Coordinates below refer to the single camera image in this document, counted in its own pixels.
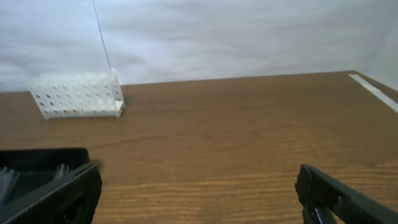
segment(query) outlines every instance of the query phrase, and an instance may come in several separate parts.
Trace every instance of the wood grain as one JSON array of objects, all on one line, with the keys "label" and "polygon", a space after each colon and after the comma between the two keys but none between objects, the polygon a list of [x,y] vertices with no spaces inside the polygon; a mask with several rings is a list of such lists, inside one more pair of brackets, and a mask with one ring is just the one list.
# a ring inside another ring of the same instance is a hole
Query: wood grain
[{"label": "wood grain", "polygon": [[94,223],[302,223],[304,163],[398,210],[398,114],[348,72],[123,94],[120,119],[50,121],[28,93],[2,94],[0,148],[89,149],[103,178]]}]

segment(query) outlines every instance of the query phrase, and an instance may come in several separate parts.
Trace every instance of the white tape strip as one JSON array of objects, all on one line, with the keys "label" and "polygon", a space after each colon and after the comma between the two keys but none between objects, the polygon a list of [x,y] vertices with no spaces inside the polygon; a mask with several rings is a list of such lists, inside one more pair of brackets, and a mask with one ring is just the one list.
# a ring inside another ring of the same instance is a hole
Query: white tape strip
[{"label": "white tape strip", "polygon": [[359,75],[351,75],[348,74],[351,78],[353,78],[355,81],[357,81],[359,84],[361,84],[363,87],[365,87],[367,90],[369,90],[373,95],[377,96],[381,101],[383,101],[386,105],[391,107],[394,111],[398,113],[398,104],[390,99],[388,96],[386,96],[382,91],[377,89],[376,87],[372,86],[370,83],[368,83],[366,80],[361,78]]}]

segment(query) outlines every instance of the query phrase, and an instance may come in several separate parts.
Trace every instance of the white wall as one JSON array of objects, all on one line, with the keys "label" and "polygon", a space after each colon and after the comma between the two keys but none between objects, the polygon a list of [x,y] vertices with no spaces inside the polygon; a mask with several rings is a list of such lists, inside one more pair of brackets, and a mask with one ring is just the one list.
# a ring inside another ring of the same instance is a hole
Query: white wall
[{"label": "white wall", "polygon": [[[47,72],[107,70],[91,0],[3,0],[0,91]],[[95,0],[122,84],[368,72],[396,0]]]},{"label": "white wall", "polygon": [[367,74],[371,78],[398,90],[398,16],[372,70]]}]

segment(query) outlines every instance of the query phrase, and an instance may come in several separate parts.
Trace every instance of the clear plastic object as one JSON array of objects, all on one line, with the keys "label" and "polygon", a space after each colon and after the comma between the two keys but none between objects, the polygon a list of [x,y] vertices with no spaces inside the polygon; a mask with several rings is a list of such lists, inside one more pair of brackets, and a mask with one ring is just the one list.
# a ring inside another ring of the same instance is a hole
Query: clear plastic object
[{"label": "clear plastic object", "polygon": [[45,74],[29,82],[45,119],[119,117],[124,99],[115,73]]}]

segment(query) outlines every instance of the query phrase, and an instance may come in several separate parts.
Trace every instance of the table top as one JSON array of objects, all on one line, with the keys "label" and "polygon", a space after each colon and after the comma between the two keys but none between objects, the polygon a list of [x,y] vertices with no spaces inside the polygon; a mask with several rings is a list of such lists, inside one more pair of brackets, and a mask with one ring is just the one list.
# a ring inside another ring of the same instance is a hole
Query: table top
[{"label": "table top", "polygon": [[1,94],[0,148],[87,148],[94,223],[302,223],[301,164],[398,210],[398,114],[348,72],[122,89],[119,119],[46,121],[29,93]]}]

